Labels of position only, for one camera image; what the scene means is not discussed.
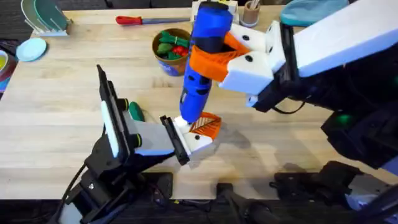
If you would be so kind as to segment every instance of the light blue dish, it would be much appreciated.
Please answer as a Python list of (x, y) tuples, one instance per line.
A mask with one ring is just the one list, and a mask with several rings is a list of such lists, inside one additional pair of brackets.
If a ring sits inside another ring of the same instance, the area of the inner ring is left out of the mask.
[(348, 0), (293, 0), (280, 13), (280, 20), (290, 26), (308, 27), (348, 5)]
[(31, 62), (40, 58), (47, 48), (47, 43), (41, 38), (32, 38), (23, 42), (17, 48), (17, 58), (23, 62)]

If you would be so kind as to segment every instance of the plastic vegetable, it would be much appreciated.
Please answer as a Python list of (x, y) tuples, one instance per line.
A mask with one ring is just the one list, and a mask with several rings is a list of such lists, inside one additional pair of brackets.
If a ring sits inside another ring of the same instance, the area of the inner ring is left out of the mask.
[(173, 52), (169, 52), (167, 54), (167, 59), (169, 59), (169, 60), (179, 59), (180, 57), (181, 57), (181, 55), (178, 55), (178, 54), (173, 53)]
[(179, 46), (183, 46), (183, 47), (189, 46), (188, 40), (185, 40), (181, 37), (173, 36), (166, 31), (162, 31), (162, 37), (160, 38), (160, 41), (162, 43), (171, 43), (171, 44), (175, 44), (175, 45), (179, 45)]
[(171, 51), (173, 45), (168, 43), (160, 43), (157, 47), (156, 53), (157, 54), (166, 54), (167, 52)]

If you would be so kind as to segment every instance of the white plate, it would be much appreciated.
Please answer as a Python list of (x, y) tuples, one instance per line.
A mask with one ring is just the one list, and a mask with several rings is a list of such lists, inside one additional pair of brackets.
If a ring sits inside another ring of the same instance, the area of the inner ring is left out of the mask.
[(31, 62), (40, 58), (47, 48), (47, 43), (41, 38), (32, 38), (17, 47), (17, 58), (23, 62)]

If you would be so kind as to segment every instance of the wooden table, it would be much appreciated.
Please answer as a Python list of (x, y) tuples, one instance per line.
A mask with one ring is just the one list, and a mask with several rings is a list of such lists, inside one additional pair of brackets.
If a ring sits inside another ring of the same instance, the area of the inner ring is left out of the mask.
[[(263, 6), (258, 30), (277, 19), (282, 6)], [(100, 64), (118, 95), (138, 102), (149, 122), (179, 115), (183, 77), (167, 76), (151, 52), (161, 30), (189, 22), (118, 26), (118, 15), (185, 17), (190, 9), (68, 11), (75, 22), (69, 37), (45, 38), (47, 53), (20, 62), (0, 101), (0, 198), (60, 198), (91, 152), (102, 130), (98, 75)], [(287, 116), (245, 107), (244, 94), (214, 86), (206, 111), (223, 127), (219, 147), (196, 155), (181, 167), (173, 157), (150, 171), (172, 171), (174, 198), (213, 198), (217, 182), (232, 182), (245, 197), (275, 198), (268, 182), (278, 171), (318, 171), (329, 160), (342, 161), (388, 182), (396, 177), (339, 156), (320, 126), (330, 112), (306, 105)], [(282, 109), (300, 103), (284, 101)]]

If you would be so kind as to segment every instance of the pencil holder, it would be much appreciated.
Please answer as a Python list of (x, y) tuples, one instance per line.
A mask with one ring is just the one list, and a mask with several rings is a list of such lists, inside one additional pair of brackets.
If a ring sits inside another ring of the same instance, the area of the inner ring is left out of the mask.
[(243, 15), (241, 17), (241, 25), (245, 27), (254, 27), (259, 22), (259, 11), (260, 4), (256, 8), (251, 9), (251, 4), (253, 1), (248, 1), (244, 5)]

